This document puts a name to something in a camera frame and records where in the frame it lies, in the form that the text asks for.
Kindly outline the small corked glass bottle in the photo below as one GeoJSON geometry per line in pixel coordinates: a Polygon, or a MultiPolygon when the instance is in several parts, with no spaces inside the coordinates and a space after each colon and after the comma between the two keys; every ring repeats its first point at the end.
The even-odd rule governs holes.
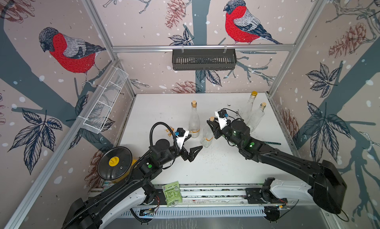
{"type": "Polygon", "coordinates": [[[206,123],[206,125],[203,129],[203,135],[202,135],[202,139],[201,139],[200,143],[205,148],[208,148],[211,146],[213,139],[214,139],[213,132],[212,132],[210,126],[208,125],[208,123],[206,123]]]}

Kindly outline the tall corked glass bottle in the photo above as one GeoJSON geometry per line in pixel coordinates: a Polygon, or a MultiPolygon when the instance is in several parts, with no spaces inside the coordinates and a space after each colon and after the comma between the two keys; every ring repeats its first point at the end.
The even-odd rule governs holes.
{"type": "Polygon", "coordinates": [[[192,138],[197,138],[200,135],[200,118],[197,112],[197,102],[195,100],[192,101],[189,131],[192,138]]]}

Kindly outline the torn orange label piece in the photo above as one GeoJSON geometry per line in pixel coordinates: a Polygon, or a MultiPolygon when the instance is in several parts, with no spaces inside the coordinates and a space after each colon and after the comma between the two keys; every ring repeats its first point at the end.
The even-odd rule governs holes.
{"type": "Polygon", "coordinates": [[[169,137],[172,137],[172,132],[174,133],[174,128],[170,127],[171,131],[169,131],[168,129],[166,129],[166,132],[168,133],[168,136],[169,137]]]}

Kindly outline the yellow cap glass bottle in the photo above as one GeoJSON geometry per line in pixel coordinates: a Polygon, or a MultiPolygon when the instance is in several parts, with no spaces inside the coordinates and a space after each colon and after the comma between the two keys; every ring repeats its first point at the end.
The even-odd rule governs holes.
{"type": "Polygon", "coordinates": [[[258,95],[258,92],[253,91],[249,97],[248,102],[244,105],[240,112],[240,117],[243,119],[244,123],[247,124],[251,117],[251,112],[253,109],[253,103],[258,95]]]}

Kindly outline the small corked labelled bottle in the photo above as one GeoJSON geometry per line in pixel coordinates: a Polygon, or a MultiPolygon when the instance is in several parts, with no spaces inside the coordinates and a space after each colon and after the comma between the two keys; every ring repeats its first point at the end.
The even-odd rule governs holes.
{"type": "Polygon", "coordinates": [[[254,110],[252,112],[251,118],[248,122],[248,127],[250,130],[250,133],[252,134],[254,130],[257,128],[258,124],[260,123],[262,117],[265,115],[265,108],[266,108],[266,103],[263,102],[260,104],[259,108],[254,110]]]}

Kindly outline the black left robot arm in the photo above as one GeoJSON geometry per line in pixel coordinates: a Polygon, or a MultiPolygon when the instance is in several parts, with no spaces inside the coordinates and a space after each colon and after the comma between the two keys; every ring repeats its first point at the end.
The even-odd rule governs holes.
{"type": "Polygon", "coordinates": [[[70,206],[62,228],[105,228],[123,212],[154,201],[156,188],[151,181],[165,169],[165,164],[173,163],[178,157],[184,161],[194,161],[203,147],[197,146],[190,150],[179,147],[177,140],[187,141],[191,138],[183,129],[180,129],[179,135],[171,132],[172,144],[166,139],[154,143],[153,131],[159,125],[171,129],[164,122],[155,123],[149,132],[149,150],[132,165],[128,176],[87,201],[76,200],[70,206]]]}

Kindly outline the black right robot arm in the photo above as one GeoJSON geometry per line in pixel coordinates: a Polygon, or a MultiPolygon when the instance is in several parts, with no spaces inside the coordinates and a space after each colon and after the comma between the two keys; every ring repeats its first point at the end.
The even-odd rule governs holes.
{"type": "Polygon", "coordinates": [[[251,137],[249,128],[238,119],[223,128],[216,120],[208,120],[207,124],[216,139],[225,138],[246,160],[271,165],[299,178],[311,186],[308,194],[316,205],[332,214],[341,213],[347,184],[331,162],[318,163],[273,148],[251,137]]]}

